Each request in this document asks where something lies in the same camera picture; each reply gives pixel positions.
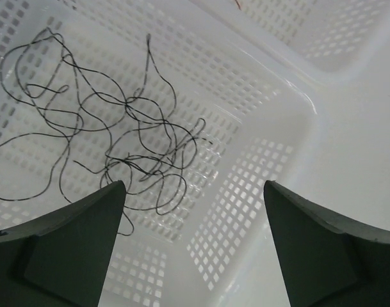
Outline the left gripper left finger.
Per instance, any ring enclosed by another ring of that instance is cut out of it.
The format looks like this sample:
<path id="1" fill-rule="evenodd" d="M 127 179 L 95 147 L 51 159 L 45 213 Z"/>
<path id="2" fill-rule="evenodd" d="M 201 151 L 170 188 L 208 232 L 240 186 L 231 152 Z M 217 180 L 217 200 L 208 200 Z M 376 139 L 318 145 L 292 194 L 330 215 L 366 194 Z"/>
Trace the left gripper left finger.
<path id="1" fill-rule="evenodd" d="M 0 230 L 0 306 L 97 306 L 125 199 L 116 181 Z"/>

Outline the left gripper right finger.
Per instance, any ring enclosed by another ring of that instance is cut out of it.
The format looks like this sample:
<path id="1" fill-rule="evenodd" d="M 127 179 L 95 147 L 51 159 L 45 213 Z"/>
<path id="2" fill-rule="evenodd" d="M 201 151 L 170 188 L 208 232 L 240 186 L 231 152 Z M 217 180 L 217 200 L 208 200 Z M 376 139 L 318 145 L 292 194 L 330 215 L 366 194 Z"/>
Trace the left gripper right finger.
<path id="1" fill-rule="evenodd" d="M 264 203 L 291 306 L 390 306 L 390 231 L 275 181 Z"/>

